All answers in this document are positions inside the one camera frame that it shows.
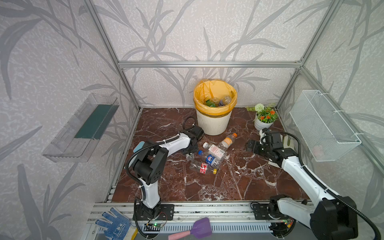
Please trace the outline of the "clear bottle pink label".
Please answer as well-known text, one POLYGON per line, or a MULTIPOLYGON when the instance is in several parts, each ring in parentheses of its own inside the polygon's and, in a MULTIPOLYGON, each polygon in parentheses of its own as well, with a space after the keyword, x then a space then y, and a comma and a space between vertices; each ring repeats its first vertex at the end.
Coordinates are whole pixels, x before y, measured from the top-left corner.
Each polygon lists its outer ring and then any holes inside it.
POLYGON ((224 150, 220 149, 219 147, 217 147, 214 144, 209 144, 209 143, 205 142, 203 144, 203 148, 208 150, 209 153, 211 153, 213 156, 215 156, 219 160, 221 160, 226 155, 226 152, 224 150))

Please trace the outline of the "Pepsi label clear bottle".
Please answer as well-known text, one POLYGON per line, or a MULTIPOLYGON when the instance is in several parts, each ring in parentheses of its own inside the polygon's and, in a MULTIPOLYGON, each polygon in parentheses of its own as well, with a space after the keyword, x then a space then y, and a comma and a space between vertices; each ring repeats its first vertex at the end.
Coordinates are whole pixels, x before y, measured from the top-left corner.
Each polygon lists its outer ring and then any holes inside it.
POLYGON ((218 157, 215 157, 213 154, 210 152, 205 152, 205 151, 198 151, 198 155, 203 159, 205 163, 210 165, 214 169, 219 169, 222 160, 219 159, 218 157))

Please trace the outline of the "green bottle yellow cap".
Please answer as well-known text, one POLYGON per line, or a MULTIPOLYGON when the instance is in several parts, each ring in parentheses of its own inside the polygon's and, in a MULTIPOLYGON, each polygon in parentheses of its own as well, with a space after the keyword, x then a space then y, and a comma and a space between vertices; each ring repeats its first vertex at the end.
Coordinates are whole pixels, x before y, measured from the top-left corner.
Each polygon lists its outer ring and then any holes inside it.
POLYGON ((216 104, 213 101, 211 101, 211 100, 205 101, 205 105, 208 106, 208 107, 211 107, 211 108, 216 108, 217 107, 216 104))

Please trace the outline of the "clear bottle orange label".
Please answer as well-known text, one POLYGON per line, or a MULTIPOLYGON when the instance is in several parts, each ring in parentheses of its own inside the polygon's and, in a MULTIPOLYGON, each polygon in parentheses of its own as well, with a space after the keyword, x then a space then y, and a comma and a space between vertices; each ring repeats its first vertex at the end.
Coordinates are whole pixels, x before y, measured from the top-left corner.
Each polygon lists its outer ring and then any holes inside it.
POLYGON ((223 141, 219 143, 218 147, 221 150, 226 151, 235 142, 236 138, 237 138, 236 133, 230 134, 223 141))

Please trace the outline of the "clear bottle red label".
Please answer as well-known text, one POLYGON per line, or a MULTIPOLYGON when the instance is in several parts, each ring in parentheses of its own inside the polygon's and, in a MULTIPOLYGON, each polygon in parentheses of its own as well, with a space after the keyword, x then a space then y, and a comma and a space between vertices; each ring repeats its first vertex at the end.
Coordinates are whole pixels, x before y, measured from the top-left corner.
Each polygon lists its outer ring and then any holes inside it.
POLYGON ((207 163, 198 162, 198 161, 192 161, 190 165, 190 169, 200 174, 213 174, 213 175, 216 175, 218 171, 217 169, 212 168, 207 163))

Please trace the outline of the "crushed bottle blue label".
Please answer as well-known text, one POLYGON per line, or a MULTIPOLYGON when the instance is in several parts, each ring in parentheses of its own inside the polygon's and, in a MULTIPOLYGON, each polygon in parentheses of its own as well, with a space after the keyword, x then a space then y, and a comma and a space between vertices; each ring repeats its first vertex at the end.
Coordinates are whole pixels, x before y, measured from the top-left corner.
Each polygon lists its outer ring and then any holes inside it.
POLYGON ((227 95, 219 100, 218 105, 219 107, 228 106, 231 102, 232 102, 232 97, 227 95))

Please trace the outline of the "clear bottle blue cap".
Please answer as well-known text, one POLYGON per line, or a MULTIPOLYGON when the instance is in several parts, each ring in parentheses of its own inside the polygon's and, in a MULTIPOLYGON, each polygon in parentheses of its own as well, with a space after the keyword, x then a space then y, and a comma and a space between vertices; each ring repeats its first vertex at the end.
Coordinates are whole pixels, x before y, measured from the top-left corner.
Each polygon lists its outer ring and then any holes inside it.
POLYGON ((193 161, 194 159, 195 159, 195 153, 186 154, 186 160, 187 161, 193 161))

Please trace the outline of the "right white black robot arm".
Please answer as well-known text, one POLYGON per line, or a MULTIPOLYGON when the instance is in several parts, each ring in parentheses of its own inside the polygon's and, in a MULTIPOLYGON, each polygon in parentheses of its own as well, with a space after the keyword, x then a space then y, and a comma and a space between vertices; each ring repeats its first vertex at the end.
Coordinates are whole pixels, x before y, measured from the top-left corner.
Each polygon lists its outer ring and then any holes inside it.
POLYGON ((359 235, 358 218, 373 230, 380 240, 379 228, 361 211, 350 197, 342 197, 329 188, 306 165, 301 150, 284 148, 281 133, 263 129, 260 140, 249 140, 246 150, 266 158, 288 173, 310 198, 312 205, 299 203, 285 195, 270 198, 268 214, 271 219, 288 216, 311 229, 318 240, 350 240, 359 235))

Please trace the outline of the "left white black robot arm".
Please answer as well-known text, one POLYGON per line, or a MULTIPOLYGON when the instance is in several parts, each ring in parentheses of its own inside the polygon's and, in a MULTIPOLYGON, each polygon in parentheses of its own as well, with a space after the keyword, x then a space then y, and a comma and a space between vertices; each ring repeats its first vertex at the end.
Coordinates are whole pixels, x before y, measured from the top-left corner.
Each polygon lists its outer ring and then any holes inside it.
POLYGON ((198 142, 204 136, 199 126, 182 130, 177 135, 161 140, 140 142, 132 156, 127 160, 127 175, 139 184, 142 191, 140 201, 144 210, 154 212, 160 208, 158 181, 160 180, 167 158, 175 153, 192 154, 198 151, 198 142))

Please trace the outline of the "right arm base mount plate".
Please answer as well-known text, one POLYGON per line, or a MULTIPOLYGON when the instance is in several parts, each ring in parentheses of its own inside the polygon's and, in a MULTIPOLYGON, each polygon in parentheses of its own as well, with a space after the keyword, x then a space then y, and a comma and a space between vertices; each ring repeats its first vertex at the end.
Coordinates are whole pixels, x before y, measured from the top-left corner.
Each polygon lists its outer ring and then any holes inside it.
POLYGON ((254 213, 255 220, 265 221, 290 221, 291 218, 287 215, 283 215, 280 212, 273 212, 269 210, 269 204, 251 202, 250 207, 254 213))

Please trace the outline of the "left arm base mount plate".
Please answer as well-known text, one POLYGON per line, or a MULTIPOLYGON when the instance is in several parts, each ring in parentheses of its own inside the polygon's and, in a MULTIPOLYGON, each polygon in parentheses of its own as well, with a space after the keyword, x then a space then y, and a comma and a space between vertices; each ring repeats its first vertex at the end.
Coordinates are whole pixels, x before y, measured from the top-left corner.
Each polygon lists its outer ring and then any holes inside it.
POLYGON ((161 220, 171 221, 173 220, 175 213, 175 205, 159 203, 154 209, 150 209, 142 202, 135 205, 133 219, 137 221, 149 221, 149 220, 161 220))

